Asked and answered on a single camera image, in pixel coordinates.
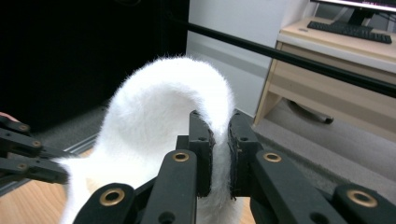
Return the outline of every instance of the white fur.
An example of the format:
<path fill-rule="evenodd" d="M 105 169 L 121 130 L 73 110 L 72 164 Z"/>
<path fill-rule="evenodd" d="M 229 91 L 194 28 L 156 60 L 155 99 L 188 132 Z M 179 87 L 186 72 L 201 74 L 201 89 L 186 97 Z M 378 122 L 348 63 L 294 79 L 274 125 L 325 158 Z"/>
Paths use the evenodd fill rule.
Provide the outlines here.
<path fill-rule="evenodd" d="M 70 174 L 61 223 L 72 223 L 91 194 L 109 183 L 135 189 L 155 177 L 178 135 L 187 135 L 197 109 L 214 134 L 210 195 L 198 199 L 197 223 L 238 223 L 242 200 L 231 200 L 228 123 L 233 93 L 208 63 L 159 59 L 137 70 L 112 98 L 92 154 L 59 159 Z"/>

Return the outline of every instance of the desk leg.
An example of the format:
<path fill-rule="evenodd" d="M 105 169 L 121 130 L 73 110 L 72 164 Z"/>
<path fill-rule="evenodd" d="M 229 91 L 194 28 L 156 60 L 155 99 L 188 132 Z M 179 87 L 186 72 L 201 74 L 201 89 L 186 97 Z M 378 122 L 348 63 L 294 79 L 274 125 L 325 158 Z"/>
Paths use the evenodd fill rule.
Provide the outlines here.
<path fill-rule="evenodd" d="M 257 125 L 282 99 L 280 95 L 272 92 L 266 92 L 260 99 L 259 107 L 257 108 L 256 117 L 254 118 L 254 125 Z"/>
<path fill-rule="evenodd" d="M 260 120 L 262 120 L 282 99 L 280 95 L 269 91 L 272 78 L 274 76 L 276 63 L 277 60 L 273 60 L 271 63 L 270 72 L 268 73 L 268 78 L 265 81 L 264 90 L 262 91 L 262 98 L 260 99 L 253 125 L 257 125 Z"/>

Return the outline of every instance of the metal rod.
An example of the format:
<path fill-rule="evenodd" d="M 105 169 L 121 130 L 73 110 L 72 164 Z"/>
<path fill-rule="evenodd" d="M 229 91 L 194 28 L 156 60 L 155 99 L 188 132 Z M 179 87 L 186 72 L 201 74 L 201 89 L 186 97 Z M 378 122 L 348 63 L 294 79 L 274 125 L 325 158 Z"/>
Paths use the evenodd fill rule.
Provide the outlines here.
<path fill-rule="evenodd" d="M 261 55 L 268 56 L 273 59 L 280 60 L 285 63 L 302 67 L 304 69 L 322 74 L 326 77 L 332 77 L 337 80 L 344 81 L 346 83 L 370 90 L 377 93 L 381 93 L 392 98 L 396 98 L 396 85 L 387 83 L 372 77 L 362 76 L 357 73 L 353 73 L 344 69 L 340 69 L 334 66 L 327 65 L 325 63 L 318 63 L 298 55 L 287 53 L 278 49 L 273 49 L 252 41 L 248 41 L 236 36 L 227 35 L 215 30 L 207 29 L 205 27 L 180 21 L 174 18 L 169 18 L 169 21 L 175 25 L 182 26 L 189 31 L 195 32 L 200 35 L 205 35 L 219 41 L 237 46 L 242 49 L 247 49 Z"/>

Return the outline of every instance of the black panel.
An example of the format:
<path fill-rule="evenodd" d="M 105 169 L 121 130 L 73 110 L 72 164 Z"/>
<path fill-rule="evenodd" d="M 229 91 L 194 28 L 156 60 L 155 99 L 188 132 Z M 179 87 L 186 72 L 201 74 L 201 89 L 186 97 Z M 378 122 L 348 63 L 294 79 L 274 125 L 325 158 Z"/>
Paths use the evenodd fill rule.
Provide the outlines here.
<path fill-rule="evenodd" d="M 33 131 L 101 104 L 147 61 L 185 52 L 186 31 L 161 35 L 160 1 L 134 7 L 112 0 L 0 5 L 0 111 Z M 183 19 L 188 5 L 174 6 Z M 168 40 L 161 38 L 172 35 L 182 41 L 164 47 Z"/>

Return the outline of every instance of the wooden desk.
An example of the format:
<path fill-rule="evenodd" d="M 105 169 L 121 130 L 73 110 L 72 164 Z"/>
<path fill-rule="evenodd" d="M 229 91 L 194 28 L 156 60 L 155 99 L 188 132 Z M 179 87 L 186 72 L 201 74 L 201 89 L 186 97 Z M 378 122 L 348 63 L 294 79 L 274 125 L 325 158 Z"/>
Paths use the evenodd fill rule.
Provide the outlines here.
<path fill-rule="evenodd" d="M 306 28 L 306 18 L 282 29 L 276 48 L 396 84 L 396 34 L 382 44 Z M 396 99 L 273 60 L 254 124 L 285 97 L 396 142 Z"/>

